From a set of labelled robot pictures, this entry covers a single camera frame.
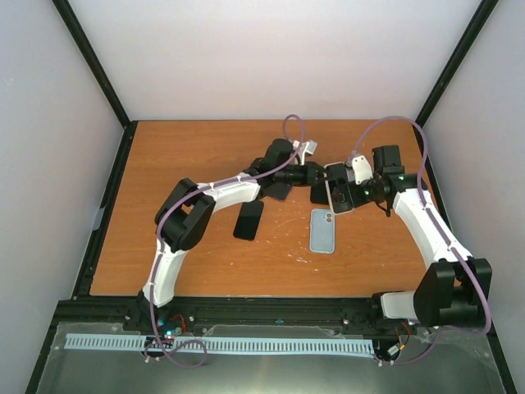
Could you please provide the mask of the black phone case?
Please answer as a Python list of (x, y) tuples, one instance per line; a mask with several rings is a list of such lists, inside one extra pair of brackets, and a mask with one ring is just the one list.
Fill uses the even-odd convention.
[(324, 183), (316, 184), (310, 188), (310, 202), (312, 204), (328, 205), (329, 199)]

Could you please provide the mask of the phone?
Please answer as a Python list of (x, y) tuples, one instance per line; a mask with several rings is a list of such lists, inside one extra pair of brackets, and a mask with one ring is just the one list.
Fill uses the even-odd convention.
[(344, 162), (331, 163), (326, 169), (326, 194), (331, 211), (335, 215), (349, 213), (354, 209), (350, 186), (354, 183), (354, 170)]
[(311, 211), (309, 248), (313, 253), (332, 254), (335, 251), (335, 224), (330, 209), (315, 208)]

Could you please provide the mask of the black smartphone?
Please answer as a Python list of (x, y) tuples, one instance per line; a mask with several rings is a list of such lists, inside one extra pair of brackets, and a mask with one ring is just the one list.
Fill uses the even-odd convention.
[(289, 193), (291, 192), (292, 186), (285, 183), (273, 183), (268, 187), (264, 188), (262, 193), (265, 197), (284, 202)]
[(243, 241), (253, 241), (258, 231), (263, 209), (264, 203), (261, 200), (242, 203), (233, 237)]

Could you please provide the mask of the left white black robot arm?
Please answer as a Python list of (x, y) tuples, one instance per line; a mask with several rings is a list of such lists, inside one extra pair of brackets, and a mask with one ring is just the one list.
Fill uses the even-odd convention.
[(316, 148), (313, 140), (275, 139), (262, 158), (236, 176), (199, 184), (184, 178), (177, 183), (155, 217), (157, 249), (142, 290), (149, 302), (141, 315), (145, 324), (156, 331), (169, 324), (166, 304), (174, 298), (186, 255), (202, 240), (211, 216), (241, 204), (249, 211), (239, 219), (251, 223), (261, 216), (264, 198), (283, 201), (294, 187), (318, 185), (324, 170), (306, 160)]

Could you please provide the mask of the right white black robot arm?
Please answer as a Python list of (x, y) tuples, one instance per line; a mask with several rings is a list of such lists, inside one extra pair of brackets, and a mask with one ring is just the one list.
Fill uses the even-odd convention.
[(407, 173), (399, 147), (383, 145), (347, 162), (326, 165), (326, 193), (335, 215), (375, 204), (395, 214), (412, 236), (426, 272), (415, 291), (378, 294), (384, 318), (414, 320), (424, 326), (489, 327), (491, 266), (463, 247), (432, 202), (417, 173)]

